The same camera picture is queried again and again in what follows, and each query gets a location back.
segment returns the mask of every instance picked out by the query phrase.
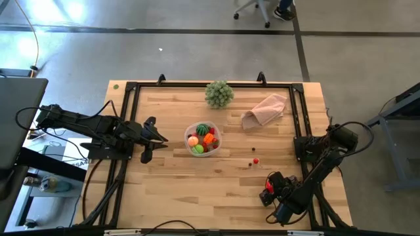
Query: beige cloth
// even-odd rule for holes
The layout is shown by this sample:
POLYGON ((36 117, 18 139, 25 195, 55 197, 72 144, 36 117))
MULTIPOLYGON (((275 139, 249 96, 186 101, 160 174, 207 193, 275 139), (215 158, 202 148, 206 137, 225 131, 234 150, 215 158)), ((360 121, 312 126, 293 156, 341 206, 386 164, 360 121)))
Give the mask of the beige cloth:
POLYGON ((286 97, 279 94, 271 94, 251 111, 242 114, 242 128, 245 130, 255 126, 262 126, 275 118, 283 116, 286 100, 286 97))

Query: sneaker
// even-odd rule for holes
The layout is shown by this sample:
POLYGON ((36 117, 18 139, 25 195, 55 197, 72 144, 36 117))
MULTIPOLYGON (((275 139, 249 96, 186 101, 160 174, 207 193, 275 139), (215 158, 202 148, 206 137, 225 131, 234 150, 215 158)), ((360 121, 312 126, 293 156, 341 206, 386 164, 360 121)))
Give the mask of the sneaker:
POLYGON ((296 17, 290 10, 280 11, 278 7, 274 10, 273 16, 277 19, 285 21, 293 20, 296 17))

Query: gray floor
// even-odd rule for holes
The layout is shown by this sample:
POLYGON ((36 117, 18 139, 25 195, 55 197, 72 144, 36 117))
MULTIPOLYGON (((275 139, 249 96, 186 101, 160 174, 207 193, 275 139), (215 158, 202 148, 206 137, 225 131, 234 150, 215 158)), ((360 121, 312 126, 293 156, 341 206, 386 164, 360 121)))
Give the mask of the gray floor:
MULTIPOLYGON (((34 24, 101 28, 263 30, 259 9, 232 18, 244 1, 223 0, 21 0, 34 24)), ((419 32, 420 1, 297 1, 301 30, 419 32)), ((271 20, 270 30, 293 30, 271 20)), ((25 26, 11 1, 0 26, 25 26)), ((302 81, 293 35, 204 35, 45 33, 40 42, 38 77, 50 83, 43 104, 57 103, 94 113, 110 79, 302 81)), ((367 121, 391 97, 419 82, 420 37, 303 37, 310 80, 321 82, 334 121, 367 121)), ((35 51, 30 32, 0 31, 0 68, 27 68, 35 51)), ((361 129, 361 142, 366 135, 361 129)), ((354 225, 397 233, 420 232, 420 191, 387 193, 396 180, 378 128, 374 144, 342 164, 354 225)))

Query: wooden table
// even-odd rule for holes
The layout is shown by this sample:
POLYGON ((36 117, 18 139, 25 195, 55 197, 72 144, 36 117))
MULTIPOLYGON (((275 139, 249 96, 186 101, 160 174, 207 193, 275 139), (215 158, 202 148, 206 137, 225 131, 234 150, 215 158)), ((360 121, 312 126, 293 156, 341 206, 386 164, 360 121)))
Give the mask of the wooden table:
MULTIPOLYGON (((118 112, 125 84, 126 81, 110 81, 108 85, 105 101, 113 100, 118 112)), ((328 119, 321 86, 319 83, 303 85, 312 133, 322 136, 328 119)), ((136 146, 127 168, 118 227, 152 228, 167 220, 185 220, 202 229, 310 229, 308 216, 291 226, 266 223, 265 218, 274 206, 263 207, 258 197, 272 171, 302 179, 293 149, 295 129, 289 100, 283 117, 260 128, 244 131, 241 127, 241 114, 273 93, 289 96, 284 88, 235 88, 235 98, 228 108, 217 110, 207 107, 203 88, 142 88, 136 122, 142 124, 149 116, 155 116, 159 133, 169 140, 168 148, 155 150, 152 161, 144 165, 140 163, 143 147, 136 146), (198 121, 212 121, 222 132, 221 150, 216 155, 193 157, 185 148, 184 132, 198 121), (253 158, 259 158, 260 163, 249 167, 253 158)), ((297 106, 301 115, 299 99, 297 106)), ((102 114, 113 115, 111 107, 102 114)), ((304 136, 305 128, 301 126, 304 136)), ((89 165, 87 174, 93 164, 89 165)), ((93 174, 86 197, 87 214, 104 194, 109 165, 110 161, 103 161, 93 174)), ((352 225, 339 171, 335 169, 322 185, 331 206, 352 225)), ((110 202, 108 219, 114 199, 110 202)), ((314 206, 321 222, 318 202, 314 201, 314 206)), ((78 207, 75 222, 80 221, 81 207, 78 207)), ((188 226, 175 223, 162 228, 188 226)))

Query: toy orange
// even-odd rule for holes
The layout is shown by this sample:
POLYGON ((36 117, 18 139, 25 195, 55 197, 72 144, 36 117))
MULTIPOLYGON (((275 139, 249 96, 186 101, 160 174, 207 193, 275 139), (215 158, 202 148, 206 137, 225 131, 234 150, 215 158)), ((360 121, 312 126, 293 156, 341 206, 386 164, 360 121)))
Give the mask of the toy orange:
POLYGON ((211 142, 213 141, 213 139, 214 139, 215 137, 212 135, 212 134, 210 134, 210 133, 208 133, 208 134, 206 134, 205 135, 205 137, 204 137, 204 142, 206 143, 206 144, 211 144, 211 142))
POLYGON ((197 144, 198 144, 198 138, 197 137, 191 136, 191 137, 188 138, 188 145, 190 147, 194 147, 197 144))

